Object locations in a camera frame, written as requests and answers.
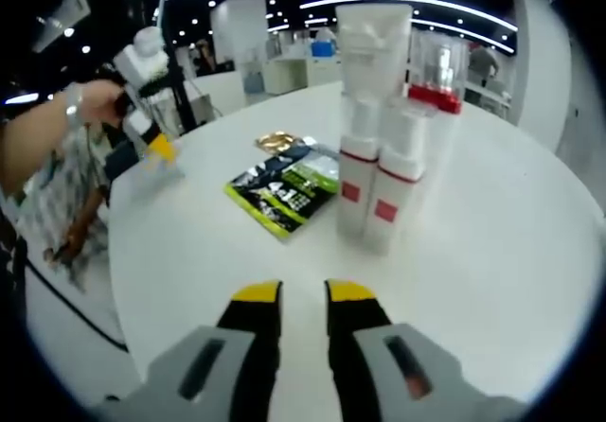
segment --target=red label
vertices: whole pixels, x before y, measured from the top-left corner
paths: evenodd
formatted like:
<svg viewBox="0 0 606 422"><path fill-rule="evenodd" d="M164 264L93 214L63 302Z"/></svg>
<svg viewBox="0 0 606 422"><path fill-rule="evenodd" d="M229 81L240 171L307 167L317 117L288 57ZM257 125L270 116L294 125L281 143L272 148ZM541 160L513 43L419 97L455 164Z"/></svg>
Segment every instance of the red label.
<svg viewBox="0 0 606 422"><path fill-rule="evenodd" d="M396 206L392 206L383 200L377 201L377 206L375 207L375 216L388 221L389 223L393 223L393 221L396 219L396 214L398 214L398 208Z"/></svg>
<svg viewBox="0 0 606 422"><path fill-rule="evenodd" d="M360 200L360 187L343 181L341 183L341 196L351 202L358 202Z"/></svg>

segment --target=wristwatch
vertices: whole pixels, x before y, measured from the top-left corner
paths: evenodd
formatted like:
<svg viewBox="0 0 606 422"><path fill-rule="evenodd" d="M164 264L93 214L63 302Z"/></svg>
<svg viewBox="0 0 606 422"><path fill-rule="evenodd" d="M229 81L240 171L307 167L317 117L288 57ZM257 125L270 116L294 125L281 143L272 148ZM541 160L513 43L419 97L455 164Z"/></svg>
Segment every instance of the wristwatch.
<svg viewBox="0 0 606 422"><path fill-rule="evenodd" d="M65 88L65 116L67 117L67 130L76 131L84 125L84 120L80 115L80 105L82 104L82 85L71 83Z"/></svg>

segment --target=red cap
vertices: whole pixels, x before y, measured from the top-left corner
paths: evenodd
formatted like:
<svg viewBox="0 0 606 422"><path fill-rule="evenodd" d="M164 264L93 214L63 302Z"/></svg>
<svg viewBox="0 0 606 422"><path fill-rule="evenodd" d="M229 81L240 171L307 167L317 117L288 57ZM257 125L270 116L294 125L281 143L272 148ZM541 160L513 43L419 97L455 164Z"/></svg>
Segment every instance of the red cap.
<svg viewBox="0 0 606 422"><path fill-rule="evenodd" d="M461 101L453 93L440 92L425 86L413 84L408 90L408 96L421 102L430 103L442 112L461 113Z"/></svg>

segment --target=green and black package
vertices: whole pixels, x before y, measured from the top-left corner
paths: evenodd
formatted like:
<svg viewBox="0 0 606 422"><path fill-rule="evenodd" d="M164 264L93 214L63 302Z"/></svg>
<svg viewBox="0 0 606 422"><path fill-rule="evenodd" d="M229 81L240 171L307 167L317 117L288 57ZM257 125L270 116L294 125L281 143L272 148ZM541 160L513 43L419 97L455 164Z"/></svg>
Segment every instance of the green and black package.
<svg viewBox="0 0 606 422"><path fill-rule="evenodd" d="M338 155L297 144L225 186L241 208L280 238L289 237L338 191Z"/></svg>

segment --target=gray gripper part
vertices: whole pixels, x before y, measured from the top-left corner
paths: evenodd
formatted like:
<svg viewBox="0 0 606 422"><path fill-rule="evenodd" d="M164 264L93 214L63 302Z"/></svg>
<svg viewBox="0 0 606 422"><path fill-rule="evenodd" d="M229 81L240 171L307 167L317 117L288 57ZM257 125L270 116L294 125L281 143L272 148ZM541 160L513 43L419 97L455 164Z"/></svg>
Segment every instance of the gray gripper part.
<svg viewBox="0 0 606 422"><path fill-rule="evenodd" d="M410 325L385 325L354 333L377 393L383 422L509 422L524 406L488 397L463 379L459 361ZM429 381L427 395L411 397L389 344L400 338Z"/></svg>
<svg viewBox="0 0 606 422"><path fill-rule="evenodd" d="M255 334L202 326L151 365L142 387L98 407L100 420L227 422Z"/></svg>

